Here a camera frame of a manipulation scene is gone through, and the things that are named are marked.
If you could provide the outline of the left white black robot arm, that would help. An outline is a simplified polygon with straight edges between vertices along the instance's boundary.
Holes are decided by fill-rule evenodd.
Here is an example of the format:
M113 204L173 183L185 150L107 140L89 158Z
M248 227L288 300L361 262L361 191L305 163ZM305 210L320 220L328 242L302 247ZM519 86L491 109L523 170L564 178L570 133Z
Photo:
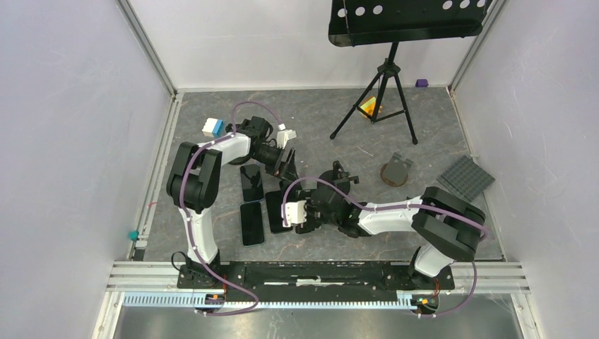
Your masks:
M239 166L244 202L259 203L265 197L263 172L283 182L296 179L295 154L285 150L297 133L284 124L272 126L261 117L228 125L210 118L203 132L214 136L214 140L179 145L166 191L178 207L186 230L188 250L179 272L210 288L222 278L211 215L218 197L222 167Z

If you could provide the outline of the black round-base phone stand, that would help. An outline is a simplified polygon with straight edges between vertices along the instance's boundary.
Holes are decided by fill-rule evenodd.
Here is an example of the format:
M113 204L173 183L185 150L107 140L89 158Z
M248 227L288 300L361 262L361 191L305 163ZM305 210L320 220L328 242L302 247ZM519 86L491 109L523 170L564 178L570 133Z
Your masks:
M339 160L335 160L332 169L323 172L319 178L334 185L344 194L349 194L352 185L359 184L360 182L359 177L351 176L349 171L344 169Z

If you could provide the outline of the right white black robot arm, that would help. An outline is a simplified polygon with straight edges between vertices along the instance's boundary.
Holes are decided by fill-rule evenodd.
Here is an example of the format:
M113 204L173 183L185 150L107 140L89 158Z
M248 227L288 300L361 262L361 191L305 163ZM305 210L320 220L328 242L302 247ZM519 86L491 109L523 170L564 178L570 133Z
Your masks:
M408 269L408 279L417 288L428 287L452 263L474 261L479 243L488 236L480 209L438 187L429 186L423 194L400 202L360 203L348 194L358 181L317 179L315 189L292 196L302 180L293 181L280 207L283 226L299 227L312 215L353 238L415 232L426 241Z

